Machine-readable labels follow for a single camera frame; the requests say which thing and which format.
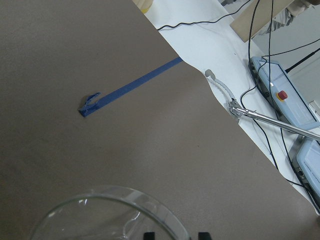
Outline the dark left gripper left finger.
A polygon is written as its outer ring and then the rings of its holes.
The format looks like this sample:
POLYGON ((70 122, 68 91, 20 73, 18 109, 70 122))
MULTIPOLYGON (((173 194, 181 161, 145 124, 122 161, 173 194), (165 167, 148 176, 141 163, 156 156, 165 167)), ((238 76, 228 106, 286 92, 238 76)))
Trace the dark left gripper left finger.
POLYGON ((143 234, 143 240, 155 240, 155 232, 145 232, 143 234))

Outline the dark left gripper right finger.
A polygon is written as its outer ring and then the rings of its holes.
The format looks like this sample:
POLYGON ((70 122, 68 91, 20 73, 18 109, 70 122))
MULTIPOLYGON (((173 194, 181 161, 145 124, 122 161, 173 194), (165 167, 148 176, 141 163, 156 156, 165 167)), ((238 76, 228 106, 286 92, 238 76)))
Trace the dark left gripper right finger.
POLYGON ((198 240, 211 240, 209 232, 198 232, 198 240))

